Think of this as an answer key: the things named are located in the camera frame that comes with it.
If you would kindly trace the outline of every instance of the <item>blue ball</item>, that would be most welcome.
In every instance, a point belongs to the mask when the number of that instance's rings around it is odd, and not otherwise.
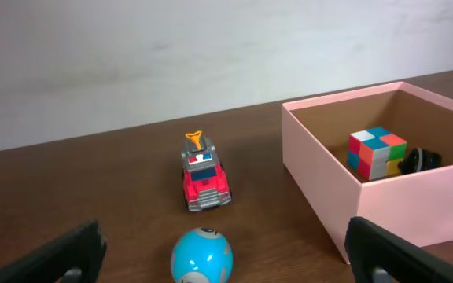
[[[172,250],[171,272],[178,283],[225,283],[233,267],[232,248],[213,229],[188,231]]]

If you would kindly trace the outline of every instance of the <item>brown table surface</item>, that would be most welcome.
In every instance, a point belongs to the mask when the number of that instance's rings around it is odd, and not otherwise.
[[[404,81],[453,97],[453,71]],[[197,129],[234,201],[189,213],[180,149]],[[229,240],[230,282],[354,281],[282,164],[280,101],[0,152],[0,267],[88,219],[108,238],[99,282],[170,282],[172,247],[197,226]],[[453,264],[453,241],[425,250]]]

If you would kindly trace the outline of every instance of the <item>pink box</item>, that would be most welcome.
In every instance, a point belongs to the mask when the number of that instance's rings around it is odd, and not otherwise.
[[[348,135],[381,126],[443,167],[368,182],[346,164]],[[390,83],[282,105],[284,164],[348,262],[349,219],[362,216],[419,247],[453,240],[453,100]]]

